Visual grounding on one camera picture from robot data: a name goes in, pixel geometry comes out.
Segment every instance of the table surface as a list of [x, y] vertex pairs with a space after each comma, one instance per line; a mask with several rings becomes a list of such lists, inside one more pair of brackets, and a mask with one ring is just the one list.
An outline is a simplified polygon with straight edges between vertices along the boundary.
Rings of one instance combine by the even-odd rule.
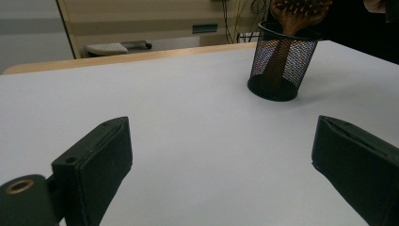
[[247, 89], [254, 48], [0, 76], [0, 183], [103, 121], [134, 162], [102, 225], [366, 225], [311, 164], [319, 115], [399, 146], [399, 66], [319, 42], [296, 99]]

